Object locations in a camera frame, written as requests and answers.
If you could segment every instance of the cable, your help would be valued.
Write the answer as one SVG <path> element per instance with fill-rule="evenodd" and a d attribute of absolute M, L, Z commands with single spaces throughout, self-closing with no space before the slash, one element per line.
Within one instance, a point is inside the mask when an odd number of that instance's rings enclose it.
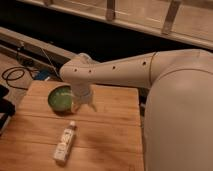
<path fill-rule="evenodd" d="M 43 54 L 46 56 L 46 58 L 48 59 L 48 61 L 50 62 L 50 64 L 52 65 L 56 76 L 60 78 L 60 75 L 58 74 L 58 72 L 55 69 L 55 66 L 53 65 L 52 61 L 50 60 L 50 57 L 47 55 L 47 53 L 44 51 L 44 49 L 41 48 L 41 50 L 42 50 Z"/>
<path fill-rule="evenodd" d="M 14 74 L 14 73 L 17 72 L 17 71 L 18 71 L 18 72 L 22 72 L 21 75 L 15 77 L 15 78 L 14 78 L 14 77 L 11 78 L 11 75 Z M 21 89 L 21 90 L 28 90 L 28 88 L 25 88 L 25 87 L 18 87 L 18 86 L 14 86 L 14 85 L 11 85 L 11 84 L 10 84 L 10 81 L 16 81 L 16 80 L 22 78 L 22 77 L 25 75 L 25 73 L 26 73 L 25 71 L 27 71 L 27 72 L 29 73 L 30 77 L 33 79 L 33 74 L 32 74 L 32 73 L 33 73 L 33 72 L 36 72 L 36 71 L 38 71 L 38 70 L 31 70 L 31 69 L 29 69 L 29 68 L 27 68 L 27 67 L 12 67 L 12 68 L 6 69 L 6 70 L 2 73 L 1 77 L 2 77 L 3 80 L 6 81 L 6 83 L 7 83 L 7 85 L 8 85 L 9 87 L 16 88 L 16 89 Z"/>

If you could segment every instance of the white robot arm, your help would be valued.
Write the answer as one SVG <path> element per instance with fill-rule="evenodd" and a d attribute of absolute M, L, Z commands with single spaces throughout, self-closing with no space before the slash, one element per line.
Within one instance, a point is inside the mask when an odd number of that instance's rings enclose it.
<path fill-rule="evenodd" d="M 156 52 L 104 63 L 79 54 L 60 70 L 77 104 L 90 84 L 150 88 L 145 109 L 146 171 L 213 170 L 213 54 Z"/>

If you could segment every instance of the floor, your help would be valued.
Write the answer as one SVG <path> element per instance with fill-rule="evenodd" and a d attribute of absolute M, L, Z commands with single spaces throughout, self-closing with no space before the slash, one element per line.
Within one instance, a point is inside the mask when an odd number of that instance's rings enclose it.
<path fill-rule="evenodd" d="M 2 73 L 5 70 L 7 70 L 8 68 L 21 66 L 15 59 L 8 57 L 8 56 L 2 54 L 1 52 L 0 52 L 0 61 L 1 61 L 0 75 L 2 75 Z M 17 71 L 11 75 L 11 78 L 15 78 L 21 74 L 22 73 L 20 71 Z M 28 88 L 31 81 L 32 81 L 32 78 L 26 72 L 25 75 L 21 79 L 12 81 L 10 83 L 15 86 Z M 25 95 L 26 91 L 9 87 L 6 83 L 6 81 L 2 79 L 2 76 L 0 76 L 0 84 L 2 84 L 3 86 L 7 87 L 10 90 L 8 95 L 5 97 L 5 99 L 11 101 L 17 107 L 19 105 L 21 99 Z"/>

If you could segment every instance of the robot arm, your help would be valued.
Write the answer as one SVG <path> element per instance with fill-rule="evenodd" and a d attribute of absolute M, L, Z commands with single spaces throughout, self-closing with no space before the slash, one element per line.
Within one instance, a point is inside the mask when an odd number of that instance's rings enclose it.
<path fill-rule="evenodd" d="M 60 75 L 71 85 L 74 103 L 89 104 L 92 102 L 92 83 L 150 88 L 177 58 L 198 56 L 199 53 L 200 50 L 155 52 L 104 63 L 94 62 L 81 53 L 61 68 Z"/>

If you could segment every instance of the wooden board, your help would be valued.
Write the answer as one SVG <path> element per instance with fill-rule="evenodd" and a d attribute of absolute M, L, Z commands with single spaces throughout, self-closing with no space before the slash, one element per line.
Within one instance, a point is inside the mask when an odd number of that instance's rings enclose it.
<path fill-rule="evenodd" d="M 69 120 L 14 116 L 2 139 L 57 144 Z M 140 127 L 76 121 L 74 147 L 142 153 Z"/>
<path fill-rule="evenodd" d="M 52 111 L 47 101 L 50 91 L 60 85 L 64 85 L 64 83 L 48 82 L 43 84 L 42 81 L 34 81 L 27 92 L 27 96 L 20 103 L 17 115 L 60 118 L 59 115 Z M 83 105 L 77 113 L 67 113 L 63 118 L 141 125 L 137 89 L 97 85 L 93 85 L 92 89 L 97 111 L 94 111 L 88 105 Z"/>
<path fill-rule="evenodd" d="M 87 105 L 57 115 L 49 92 L 65 83 L 34 81 L 0 139 L 0 170 L 143 171 L 136 89 L 93 85 L 97 111 Z M 77 136 L 64 167 L 53 160 L 56 144 L 70 120 Z"/>
<path fill-rule="evenodd" d="M 72 148 L 65 167 L 52 159 L 55 145 L 0 141 L 0 170 L 23 171 L 143 171 L 140 154 L 90 148 Z"/>

